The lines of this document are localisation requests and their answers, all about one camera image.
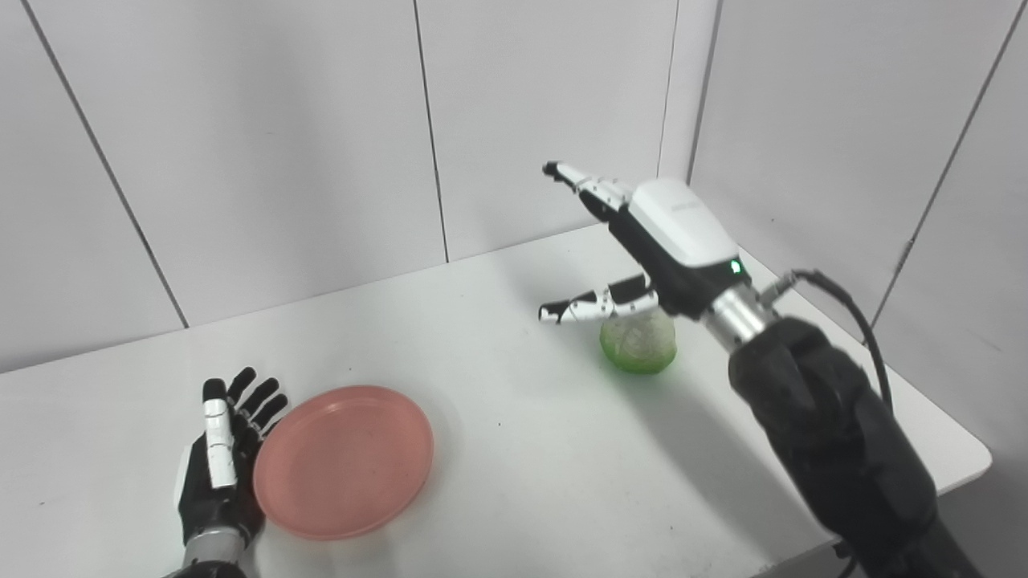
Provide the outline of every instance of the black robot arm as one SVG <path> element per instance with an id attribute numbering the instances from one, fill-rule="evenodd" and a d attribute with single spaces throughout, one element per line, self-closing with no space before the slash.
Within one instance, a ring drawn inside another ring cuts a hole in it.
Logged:
<path id="1" fill-rule="evenodd" d="M 871 578 L 977 578 L 939 517 L 923 463 L 864 370 L 813 325 L 781 319 L 734 351 L 749 404 L 811 511 Z"/>
<path id="2" fill-rule="evenodd" d="M 247 578 L 247 575 L 229 562 L 200 562 L 169 574 L 164 578 Z"/>

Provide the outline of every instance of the white table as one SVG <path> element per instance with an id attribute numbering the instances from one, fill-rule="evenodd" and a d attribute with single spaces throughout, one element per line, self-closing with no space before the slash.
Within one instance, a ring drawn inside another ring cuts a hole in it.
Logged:
<path id="1" fill-rule="evenodd" d="M 743 260 L 759 285 L 771 279 Z M 177 567 L 173 486 L 201 430 L 200 384 L 247 364 L 294 404 L 352 384 L 401 391 L 428 414 L 437 451 L 421 494 L 377 532 L 314 543 L 267 528 L 260 578 L 745 577 L 829 543 L 702 327 L 677 321 L 677 359 L 636 377 L 602 358 L 597 325 L 536 321 L 543 301 L 637 270 L 593 226 L 0 375 L 4 574 Z M 871 367 L 799 295 L 779 311 Z M 988 468 L 981 442 L 890 378 L 941 491 Z"/>

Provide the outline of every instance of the wire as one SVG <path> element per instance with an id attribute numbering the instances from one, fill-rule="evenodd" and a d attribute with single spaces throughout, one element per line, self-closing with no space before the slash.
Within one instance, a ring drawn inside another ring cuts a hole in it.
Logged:
<path id="1" fill-rule="evenodd" d="M 871 330 L 871 324 L 869 324 L 868 319 L 864 317 L 864 314 L 860 312 L 860 308 L 856 306 L 856 302 L 853 301 L 853 297 L 850 296 L 850 294 L 843 289 L 841 285 L 832 281 L 827 275 L 817 269 L 794 269 L 790 272 L 790 275 L 795 276 L 796 279 L 802 279 L 832 295 L 839 302 L 841 302 L 847 311 L 849 311 L 851 316 L 853 316 L 856 324 L 860 327 L 860 333 L 864 334 L 865 342 L 868 344 L 868 351 L 871 352 L 871 360 L 875 364 L 875 373 L 878 375 L 878 389 L 881 392 L 882 401 L 891 413 L 892 388 L 889 387 L 889 376 L 885 371 L 885 361 L 882 360 L 882 352 L 878 349 L 878 339 L 875 338 L 875 333 Z"/>
<path id="2" fill-rule="evenodd" d="M 853 571 L 856 570 L 856 558 L 850 557 L 849 563 L 846 564 L 846 568 L 842 569 L 842 573 L 839 574 L 839 578 L 849 578 Z"/>

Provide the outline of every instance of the robotic hand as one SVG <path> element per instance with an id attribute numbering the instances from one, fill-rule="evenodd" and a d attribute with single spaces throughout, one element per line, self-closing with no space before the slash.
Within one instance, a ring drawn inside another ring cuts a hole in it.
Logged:
<path id="1" fill-rule="evenodd" d="M 819 329 L 774 311 L 795 277 L 759 294 L 738 245 L 685 183 L 653 180 L 630 189 L 562 162 L 548 162 L 543 173 L 608 223 L 646 274 L 546 303 L 540 321 L 605 319 L 659 305 L 704 324 L 730 352 L 732 388 L 807 505 L 849 544 L 868 576 L 980 576 L 939 518 L 930 475 L 864 370 Z M 834 286 L 820 274 L 801 275 Z"/>
<path id="2" fill-rule="evenodd" d="M 189 453 L 179 514 L 186 546 L 176 578 L 244 578 L 236 566 L 264 525 L 253 490 L 253 470 L 271 420 L 289 403 L 271 377 L 244 394 L 257 377 L 247 367 L 225 383 L 204 384 L 206 431 Z"/>

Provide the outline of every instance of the pink plate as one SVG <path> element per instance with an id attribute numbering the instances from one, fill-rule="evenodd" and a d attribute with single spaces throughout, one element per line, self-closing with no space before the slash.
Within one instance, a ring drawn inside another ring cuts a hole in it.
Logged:
<path id="1" fill-rule="evenodd" d="M 268 519 L 311 540 L 359 536 L 396 517 L 432 466 L 432 428 L 406 396 L 377 386 L 323 393 L 290 411 L 257 455 Z"/>

